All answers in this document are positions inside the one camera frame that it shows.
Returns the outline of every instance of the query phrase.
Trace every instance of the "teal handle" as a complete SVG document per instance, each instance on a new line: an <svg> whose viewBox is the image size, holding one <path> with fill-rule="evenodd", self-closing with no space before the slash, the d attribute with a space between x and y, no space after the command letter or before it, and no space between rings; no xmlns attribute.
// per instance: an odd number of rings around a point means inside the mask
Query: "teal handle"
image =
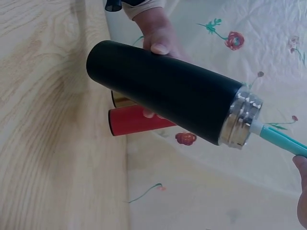
<svg viewBox="0 0 307 230"><path fill-rule="evenodd" d="M299 155L307 158L307 146L299 143L292 139L286 134L277 131L274 128L263 126L260 137L267 140L268 142L287 150L294 155Z"/></svg>

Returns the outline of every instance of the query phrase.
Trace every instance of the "red cup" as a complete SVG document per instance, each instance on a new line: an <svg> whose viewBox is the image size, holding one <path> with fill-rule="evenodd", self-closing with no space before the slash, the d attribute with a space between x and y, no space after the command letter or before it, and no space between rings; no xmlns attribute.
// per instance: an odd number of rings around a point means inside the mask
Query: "red cup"
<svg viewBox="0 0 307 230"><path fill-rule="evenodd" d="M121 136L175 126L174 123L157 115L147 118L143 115L143 110L144 107L137 104L109 110L112 135Z"/></svg>

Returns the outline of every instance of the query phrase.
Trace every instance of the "stainless steel cap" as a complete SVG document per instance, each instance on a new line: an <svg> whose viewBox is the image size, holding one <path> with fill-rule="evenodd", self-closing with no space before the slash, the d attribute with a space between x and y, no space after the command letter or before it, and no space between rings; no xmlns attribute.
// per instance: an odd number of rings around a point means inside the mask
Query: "stainless steel cap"
<svg viewBox="0 0 307 230"><path fill-rule="evenodd" d="M245 86L240 88L224 121L219 143L242 149L250 135L250 125L257 120L263 101Z"/></svg>

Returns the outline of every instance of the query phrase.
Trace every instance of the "black object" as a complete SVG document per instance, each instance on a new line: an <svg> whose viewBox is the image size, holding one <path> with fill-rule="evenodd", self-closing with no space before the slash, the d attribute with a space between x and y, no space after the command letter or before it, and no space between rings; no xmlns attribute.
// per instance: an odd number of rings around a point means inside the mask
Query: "black object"
<svg viewBox="0 0 307 230"><path fill-rule="evenodd" d="M122 8L121 0L107 0L105 10L108 12L117 12Z"/></svg>
<svg viewBox="0 0 307 230"><path fill-rule="evenodd" d="M90 52L91 79L219 145L228 111L242 83L201 67L113 41Z"/></svg>
<svg viewBox="0 0 307 230"><path fill-rule="evenodd" d="M145 0L107 0L105 10L108 12L117 12L122 9L121 2L125 2L130 6L137 6L144 2Z"/></svg>

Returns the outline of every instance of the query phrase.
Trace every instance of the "wooden surface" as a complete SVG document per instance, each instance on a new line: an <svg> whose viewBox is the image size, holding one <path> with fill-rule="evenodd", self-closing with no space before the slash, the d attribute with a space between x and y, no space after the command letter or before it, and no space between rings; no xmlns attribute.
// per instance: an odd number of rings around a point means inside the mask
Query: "wooden surface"
<svg viewBox="0 0 307 230"><path fill-rule="evenodd" d="M0 230L126 230L125 138L85 71L102 0L0 0Z"/></svg>

